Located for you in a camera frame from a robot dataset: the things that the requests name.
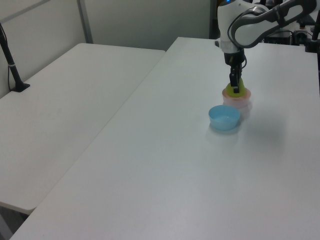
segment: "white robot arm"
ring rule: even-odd
[[[245,48],[256,46],[275,30],[320,10],[320,0],[288,0],[271,10],[260,4],[243,0],[225,0],[217,10],[221,32],[219,47],[225,63],[231,66],[230,83],[239,92]]]

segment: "blue bowl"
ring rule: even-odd
[[[240,112],[233,106],[218,105],[209,110],[211,125],[218,130],[234,129],[240,119]]]

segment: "white table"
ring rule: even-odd
[[[0,206],[30,214],[163,54],[79,44],[0,99]]]
[[[259,44],[250,111],[209,126],[229,67],[178,38],[12,240],[318,240],[317,55]]]

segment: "yellow object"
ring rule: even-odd
[[[225,88],[226,93],[233,98],[239,98],[246,94],[246,89],[244,85],[244,81],[242,78],[239,79],[239,93],[234,93],[234,88],[229,83]]]

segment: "wall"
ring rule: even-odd
[[[76,44],[85,43],[77,0],[50,0],[3,23],[2,26],[22,81]],[[9,92],[7,68],[1,49],[0,98]]]
[[[209,38],[210,0],[85,0],[93,42],[167,50],[177,37]]]

